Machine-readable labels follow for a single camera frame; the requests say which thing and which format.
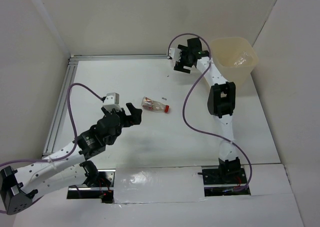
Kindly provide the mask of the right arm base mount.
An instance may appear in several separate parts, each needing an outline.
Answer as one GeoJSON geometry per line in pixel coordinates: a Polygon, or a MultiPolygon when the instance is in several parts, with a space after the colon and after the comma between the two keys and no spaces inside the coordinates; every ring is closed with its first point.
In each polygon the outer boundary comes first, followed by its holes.
{"type": "Polygon", "coordinates": [[[205,197],[250,195],[250,188],[245,187],[247,176],[245,169],[235,165],[203,167],[197,174],[202,177],[205,197]]]}

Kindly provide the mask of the clear plastic bottle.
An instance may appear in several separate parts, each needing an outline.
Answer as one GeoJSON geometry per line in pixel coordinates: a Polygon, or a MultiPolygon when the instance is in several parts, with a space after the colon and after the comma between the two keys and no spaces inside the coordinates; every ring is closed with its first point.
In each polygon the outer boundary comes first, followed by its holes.
{"type": "Polygon", "coordinates": [[[253,62],[253,57],[247,51],[242,51],[239,55],[235,58],[234,66],[235,67],[242,67],[242,66],[249,66],[253,62]]]}

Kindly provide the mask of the beige plastic bin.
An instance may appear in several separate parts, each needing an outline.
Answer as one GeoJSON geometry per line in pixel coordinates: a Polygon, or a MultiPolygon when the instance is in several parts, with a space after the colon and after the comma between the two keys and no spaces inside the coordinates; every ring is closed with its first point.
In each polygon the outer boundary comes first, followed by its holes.
{"type": "Polygon", "coordinates": [[[256,96],[252,71],[259,58],[251,44],[243,37],[224,37],[210,44],[213,62],[223,77],[234,82],[239,97],[256,96]]]}

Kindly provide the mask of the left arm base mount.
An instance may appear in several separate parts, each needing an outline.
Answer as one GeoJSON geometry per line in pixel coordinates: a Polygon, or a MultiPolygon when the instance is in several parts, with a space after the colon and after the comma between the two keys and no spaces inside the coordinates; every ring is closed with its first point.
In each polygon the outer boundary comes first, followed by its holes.
{"type": "Polygon", "coordinates": [[[68,187],[68,200],[99,199],[104,204],[114,203],[115,169],[97,169],[90,160],[79,164],[84,181],[68,187]]]}

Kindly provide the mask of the red-capped labelled bottle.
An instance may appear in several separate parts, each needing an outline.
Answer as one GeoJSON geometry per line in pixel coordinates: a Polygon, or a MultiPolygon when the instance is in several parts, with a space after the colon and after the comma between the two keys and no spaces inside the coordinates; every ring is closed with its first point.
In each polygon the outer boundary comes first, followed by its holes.
{"type": "Polygon", "coordinates": [[[141,106],[148,111],[159,113],[168,113],[170,109],[169,105],[162,104],[161,102],[152,100],[148,97],[142,99],[141,106]]]}

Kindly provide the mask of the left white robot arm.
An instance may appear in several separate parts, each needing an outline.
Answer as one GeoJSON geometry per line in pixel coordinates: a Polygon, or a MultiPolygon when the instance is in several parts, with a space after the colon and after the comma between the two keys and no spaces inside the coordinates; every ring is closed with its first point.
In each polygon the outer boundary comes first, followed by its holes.
{"type": "Polygon", "coordinates": [[[103,153],[115,143],[123,128],[142,122],[142,109],[127,103],[123,108],[107,110],[103,117],[61,150],[29,165],[14,169],[5,164],[0,171],[2,213],[16,215],[33,205],[44,195],[72,185],[92,187],[100,180],[91,158],[103,153]]]}

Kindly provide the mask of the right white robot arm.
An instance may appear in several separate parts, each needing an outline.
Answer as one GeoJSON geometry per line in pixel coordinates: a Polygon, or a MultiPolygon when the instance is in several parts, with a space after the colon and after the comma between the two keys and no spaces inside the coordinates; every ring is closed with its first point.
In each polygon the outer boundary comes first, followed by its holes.
{"type": "Polygon", "coordinates": [[[220,133],[214,135],[221,139],[218,177],[223,183],[230,183],[241,171],[241,162],[234,145],[232,123],[236,106],[236,85],[223,77],[210,52],[203,50],[198,37],[188,39],[186,46],[179,44],[176,48],[169,47],[167,55],[168,59],[175,61],[175,71],[189,74],[191,71],[186,67],[195,67],[210,87],[207,109],[220,127],[220,133]]]}

